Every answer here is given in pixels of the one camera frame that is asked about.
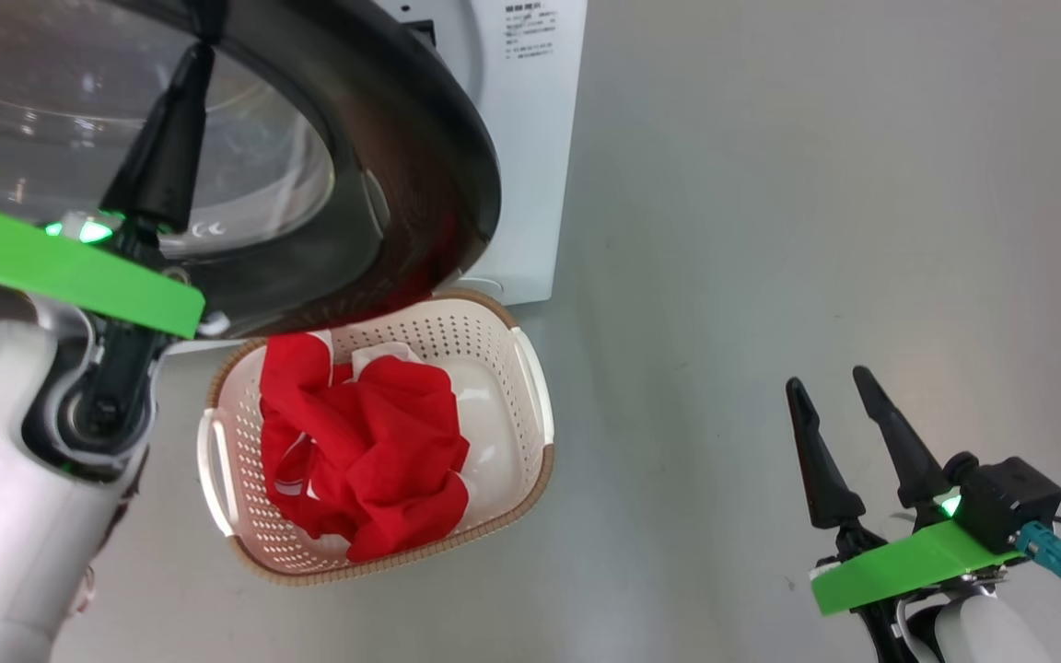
floor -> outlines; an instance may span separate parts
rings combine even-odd
[[[1061,484],[1061,3],[592,0],[555,297],[517,311],[555,398],[524,520],[330,587],[254,578],[207,517],[174,357],[129,521],[59,663],[859,662],[814,611],[784,402],[799,374],[867,523],[895,478],[871,366],[936,456]],[[1061,588],[1002,594],[1061,660]]]

green strip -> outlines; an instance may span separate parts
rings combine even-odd
[[[1016,553],[989,553],[947,520],[816,576],[813,596],[821,614],[846,612],[1017,557]]]
[[[203,293],[101,248],[0,213],[0,285],[193,338]]]

red cloth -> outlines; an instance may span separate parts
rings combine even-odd
[[[268,500],[312,538],[346,537],[351,562],[448,536],[469,500],[458,474],[469,442],[450,377],[386,356],[358,382],[350,378],[350,365],[330,366],[317,336],[268,341],[261,372]]]

perforated basket side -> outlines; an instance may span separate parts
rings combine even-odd
[[[249,341],[232,352],[220,367],[207,395],[207,404],[223,411],[228,418],[225,424],[231,425],[236,432],[227,439],[228,455],[233,459],[233,476],[228,479],[237,482],[239,509],[239,523],[236,535],[230,537],[230,544],[245,565],[258,576],[285,585],[336,582],[415,562],[514,523],[529,511],[546,491],[555,466],[555,448],[544,444],[541,436],[538,440],[534,439],[534,433],[541,425],[535,420],[534,408],[529,406],[534,398],[532,388],[525,381],[520,381],[521,374],[517,372],[518,352],[509,332],[515,325],[514,319],[492,299],[471,291],[447,294],[435,299],[434,303],[435,307],[417,304],[399,313],[332,331],[335,361],[345,361],[354,349],[389,339],[405,341],[422,356],[453,352],[484,361],[504,385],[508,415],[515,431],[518,431],[523,460],[521,499],[497,518],[480,523],[463,523],[456,533],[442,541],[378,561],[352,563],[346,562],[344,555],[340,559],[337,555],[327,554],[320,544],[303,535],[298,536],[294,526],[282,519],[264,494],[258,382],[264,353],[262,348],[266,341]],[[479,315],[477,307],[484,307],[487,315]],[[227,409],[237,412],[221,407],[223,403],[232,402],[239,402],[239,407]]]

laundry basket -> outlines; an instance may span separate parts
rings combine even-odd
[[[315,541],[284,520],[265,496],[261,467],[266,341],[248,341],[211,383],[198,421],[198,477],[215,525],[249,570],[285,585],[336,582],[474,541],[534,507],[555,461],[555,421],[539,359],[504,308],[459,290],[331,334],[335,362],[349,361],[359,348],[401,341],[450,374],[460,434],[471,446],[460,471],[471,486],[469,505],[441,541],[360,563],[346,560],[345,539]]]

